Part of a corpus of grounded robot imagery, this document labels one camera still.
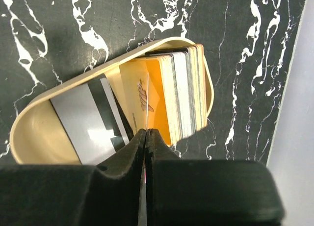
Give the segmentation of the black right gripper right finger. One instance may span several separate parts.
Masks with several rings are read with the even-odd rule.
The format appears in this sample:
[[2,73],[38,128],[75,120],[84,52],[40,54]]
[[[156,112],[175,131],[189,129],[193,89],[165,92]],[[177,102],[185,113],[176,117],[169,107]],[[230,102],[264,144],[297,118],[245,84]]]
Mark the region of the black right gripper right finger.
[[146,134],[147,224],[279,226],[285,210],[261,163],[180,159],[156,129]]

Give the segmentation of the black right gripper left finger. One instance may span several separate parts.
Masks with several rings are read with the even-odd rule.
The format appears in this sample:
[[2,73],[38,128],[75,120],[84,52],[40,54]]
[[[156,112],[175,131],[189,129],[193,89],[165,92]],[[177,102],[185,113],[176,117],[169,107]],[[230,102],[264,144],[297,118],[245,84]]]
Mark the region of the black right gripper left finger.
[[1,166],[1,225],[137,225],[145,139],[138,131],[97,166]]

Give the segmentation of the white magnetic stripe card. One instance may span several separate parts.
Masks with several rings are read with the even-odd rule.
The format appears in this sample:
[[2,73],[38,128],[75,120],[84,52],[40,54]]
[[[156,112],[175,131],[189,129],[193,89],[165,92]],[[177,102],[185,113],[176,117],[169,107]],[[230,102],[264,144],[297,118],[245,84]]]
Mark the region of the white magnetic stripe card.
[[83,165],[98,165],[129,143],[132,129],[106,77],[50,99]]

